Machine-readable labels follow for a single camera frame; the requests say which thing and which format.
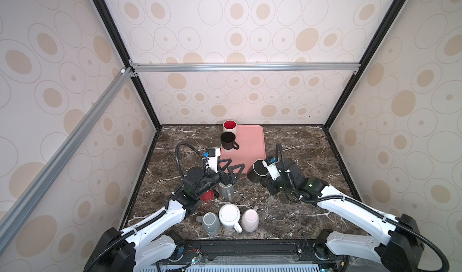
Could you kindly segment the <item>white mug red inside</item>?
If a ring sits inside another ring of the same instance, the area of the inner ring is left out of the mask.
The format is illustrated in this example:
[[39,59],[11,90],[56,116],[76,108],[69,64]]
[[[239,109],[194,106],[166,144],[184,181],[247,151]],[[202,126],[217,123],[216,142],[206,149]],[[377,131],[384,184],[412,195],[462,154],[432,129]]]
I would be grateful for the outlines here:
[[237,134],[237,123],[234,120],[227,120],[223,123],[223,133]]

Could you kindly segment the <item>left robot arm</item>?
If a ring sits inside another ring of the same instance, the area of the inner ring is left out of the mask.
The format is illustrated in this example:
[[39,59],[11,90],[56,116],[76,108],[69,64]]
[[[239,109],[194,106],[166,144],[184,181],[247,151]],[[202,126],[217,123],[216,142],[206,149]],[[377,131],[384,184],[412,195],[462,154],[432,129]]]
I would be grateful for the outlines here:
[[190,216],[201,204],[201,196],[218,184],[236,184],[244,164],[216,158],[216,168],[203,158],[202,167],[192,167],[166,204],[143,221],[118,231],[103,233],[84,266],[85,272],[137,272],[150,264],[171,257],[175,240],[164,232]]

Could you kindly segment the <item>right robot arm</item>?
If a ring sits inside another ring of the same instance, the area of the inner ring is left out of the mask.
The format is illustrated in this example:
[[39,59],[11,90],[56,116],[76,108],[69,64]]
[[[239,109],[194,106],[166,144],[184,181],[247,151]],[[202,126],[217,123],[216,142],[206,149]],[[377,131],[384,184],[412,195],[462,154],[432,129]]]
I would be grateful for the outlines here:
[[312,249],[320,260],[334,255],[363,258],[383,264],[390,272],[415,272],[424,251],[416,236],[418,229],[409,216],[395,217],[347,196],[317,177],[305,177],[294,162],[268,157],[263,161],[267,174],[261,184],[271,195],[290,193],[341,216],[367,232],[366,236],[323,230]]

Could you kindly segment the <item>black and white mug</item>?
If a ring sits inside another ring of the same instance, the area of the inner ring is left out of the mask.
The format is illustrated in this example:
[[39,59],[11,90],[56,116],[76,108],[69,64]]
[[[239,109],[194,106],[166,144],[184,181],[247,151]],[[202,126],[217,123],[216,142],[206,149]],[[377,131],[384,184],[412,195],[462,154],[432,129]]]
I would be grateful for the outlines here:
[[240,148],[239,144],[236,142],[236,135],[232,132],[222,133],[220,136],[221,147],[225,151],[238,150]]

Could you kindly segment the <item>black mug white rim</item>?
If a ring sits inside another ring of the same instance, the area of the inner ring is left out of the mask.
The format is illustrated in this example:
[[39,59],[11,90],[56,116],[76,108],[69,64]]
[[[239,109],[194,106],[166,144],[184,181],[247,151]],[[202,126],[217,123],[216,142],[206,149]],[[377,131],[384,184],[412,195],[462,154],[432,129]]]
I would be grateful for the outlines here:
[[247,172],[247,178],[252,183],[260,183],[269,175],[268,169],[263,165],[264,160],[256,160]]

